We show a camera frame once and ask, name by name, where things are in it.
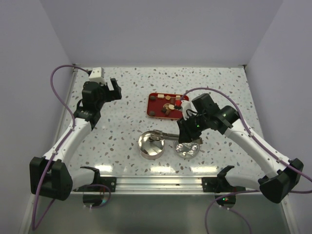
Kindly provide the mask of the metal tongs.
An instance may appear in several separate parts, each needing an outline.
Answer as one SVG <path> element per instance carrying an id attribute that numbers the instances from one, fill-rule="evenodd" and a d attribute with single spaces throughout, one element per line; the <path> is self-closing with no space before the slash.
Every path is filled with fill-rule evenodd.
<path id="1" fill-rule="evenodd" d="M 148 133 L 150 134 L 149 138 L 152 137 L 156 141 L 166 140 L 166 139 L 178 141 L 178 139 L 179 139 L 179 135 L 177 135 L 177 134 L 165 133 L 165 132 L 159 131 L 159 130 L 148 131 Z"/>

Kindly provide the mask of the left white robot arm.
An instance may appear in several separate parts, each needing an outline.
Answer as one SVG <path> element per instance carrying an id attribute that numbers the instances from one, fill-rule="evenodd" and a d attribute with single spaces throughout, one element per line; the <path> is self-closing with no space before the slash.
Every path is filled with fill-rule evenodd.
<path id="1" fill-rule="evenodd" d="M 42 157 L 30 161 L 30 188 L 32 194 L 64 201 L 71 191 L 85 186 L 94 192 L 101 187 L 98 169 L 82 166 L 69 172 L 69 162 L 82 141 L 98 123 L 103 105 L 122 98 L 117 80 L 112 78 L 113 89 L 107 84 L 87 81 L 83 85 L 82 98 L 73 113 L 74 120 L 56 144 Z"/>

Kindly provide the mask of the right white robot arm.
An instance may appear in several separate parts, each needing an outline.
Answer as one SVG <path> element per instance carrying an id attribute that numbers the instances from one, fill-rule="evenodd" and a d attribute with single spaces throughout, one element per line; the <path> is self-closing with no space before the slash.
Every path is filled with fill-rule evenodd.
<path id="1" fill-rule="evenodd" d="M 208 129 L 218 131 L 243 149 L 264 173 L 263 177 L 246 175 L 232 165 L 226 166 L 212 184 L 214 192 L 245 187 L 260 191 L 273 203 L 280 203 L 299 183 L 303 163 L 276 151 L 243 123 L 239 112 L 232 106 L 219 108 L 209 94 L 202 94 L 192 101 L 176 100 L 175 108 L 182 112 L 182 118 L 177 121 L 179 143 L 200 140 L 202 132 Z"/>

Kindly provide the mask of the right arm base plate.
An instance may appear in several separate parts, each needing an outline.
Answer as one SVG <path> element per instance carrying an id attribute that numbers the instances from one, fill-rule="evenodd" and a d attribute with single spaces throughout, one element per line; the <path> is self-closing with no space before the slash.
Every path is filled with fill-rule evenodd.
<path id="1" fill-rule="evenodd" d="M 241 192 L 245 191 L 245 187 L 231 186 L 226 179 L 218 177 L 202 177 L 201 178 L 202 190 L 205 193 L 225 193 L 225 192 Z"/>

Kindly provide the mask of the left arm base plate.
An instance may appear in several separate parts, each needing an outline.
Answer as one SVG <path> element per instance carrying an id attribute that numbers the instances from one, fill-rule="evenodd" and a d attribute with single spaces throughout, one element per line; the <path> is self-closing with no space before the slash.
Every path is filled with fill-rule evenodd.
<path id="1" fill-rule="evenodd" d="M 116 191 L 117 178 L 114 176 L 101 176 L 100 183 L 110 189 L 112 193 Z"/>

